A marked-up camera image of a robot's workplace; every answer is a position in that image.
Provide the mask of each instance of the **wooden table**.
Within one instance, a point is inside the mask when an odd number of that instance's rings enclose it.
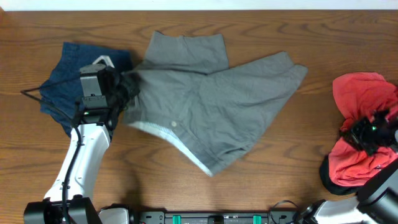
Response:
[[[263,138],[210,178],[169,143],[118,126],[95,186],[94,204],[167,210],[267,210],[289,199],[304,207],[338,200],[318,167],[343,117],[331,83],[349,72],[398,82],[397,11],[6,12],[0,24],[0,222],[22,223],[28,202],[55,180],[68,149],[61,126],[19,91],[38,86],[62,43],[128,49],[140,61],[154,30],[224,35],[230,65],[289,52],[309,73]]]

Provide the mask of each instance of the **black cable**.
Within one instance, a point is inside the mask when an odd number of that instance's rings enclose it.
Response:
[[[78,79],[78,78],[72,78],[72,79],[69,79],[69,80],[63,80],[63,81],[56,82],[56,83],[53,83],[53,84],[50,84],[50,85],[40,86],[40,87],[37,87],[37,88],[31,88],[31,89],[28,89],[28,90],[22,90],[22,91],[21,91],[21,93],[22,93],[23,95],[29,97],[30,99],[33,99],[33,100],[35,100],[35,101],[38,101],[40,104],[43,104],[43,105],[48,106],[49,108],[51,108],[52,110],[54,110],[54,111],[57,112],[58,114],[60,114],[60,115],[62,115],[63,117],[65,117],[65,118],[69,121],[69,123],[71,124],[72,128],[76,131],[76,134],[77,134],[77,137],[78,137],[78,140],[77,140],[77,143],[76,143],[76,150],[75,150],[75,153],[73,154],[73,157],[72,157],[72,159],[71,159],[71,161],[70,161],[70,164],[69,164],[67,173],[65,174],[65,179],[64,179],[64,181],[62,182],[62,212],[63,212],[63,216],[64,216],[64,218],[65,218],[66,224],[71,224],[71,222],[70,222],[70,217],[69,217],[69,214],[68,214],[67,189],[68,189],[69,178],[70,178],[70,174],[71,174],[72,169],[73,169],[73,165],[75,164],[75,161],[76,161],[76,159],[77,159],[77,155],[79,154],[79,151],[80,151],[80,146],[81,146],[81,134],[80,134],[79,129],[77,128],[76,124],[72,124],[72,118],[69,117],[65,112],[63,112],[62,110],[60,110],[59,108],[57,108],[57,107],[56,107],[55,105],[53,105],[52,103],[46,102],[46,101],[44,101],[44,100],[41,100],[40,98],[38,98],[38,97],[36,97],[36,96],[34,96],[34,95],[31,95],[31,94],[29,94],[28,92],[36,91],[36,90],[43,90],[43,89],[45,89],[45,88],[54,87],[54,86],[59,85],[59,84],[61,84],[61,83],[73,81],[73,80],[76,80],[76,79]],[[76,102],[76,105],[75,105],[75,106],[76,106],[76,111],[78,111],[78,102]]]
[[[299,208],[294,202],[292,202],[292,201],[290,201],[290,200],[281,200],[280,202],[278,202],[278,203],[276,203],[274,206],[272,206],[270,209],[269,209],[269,216],[271,217],[271,220],[274,222],[274,223],[276,223],[276,224],[278,224],[277,222],[275,222],[275,220],[274,220],[274,217],[272,216],[272,210],[274,209],[274,208],[276,208],[278,205],[280,205],[280,204],[283,204],[283,203],[291,203],[292,205],[294,205],[297,209]]]
[[[40,104],[48,106],[49,108],[51,108],[52,110],[54,110],[58,114],[60,114],[63,117],[65,117],[69,121],[69,123],[72,123],[72,118],[69,117],[65,112],[63,112],[62,110],[58,109],[52,103],[46,102],[44,100],[41,100],[40,98],[38,98],[38,97],[36,97],[34,95],[31,95],[28,92],[32,92],[32,91],[36,91],[36,90],[43,90],[43,89],[46,89],[46,88],[54,87],[56,85],[59,85],[59,84],[65,83],[65,82],[70,82],[70,81],[76,80],[78,78],[72,78],[72,79],[69,79],[69,80],[63,80],[63,81],[56,82],[56,83],[53,83],[53,84],[49,84],[49,85],[46,85],[46,86],[40,86],[40,87],[36,87],[36,88],[31,88],[31,89],[28,89],[28,90],[22,90],[21,93],[23,95],[29,97],[32,100],[38,101]]]

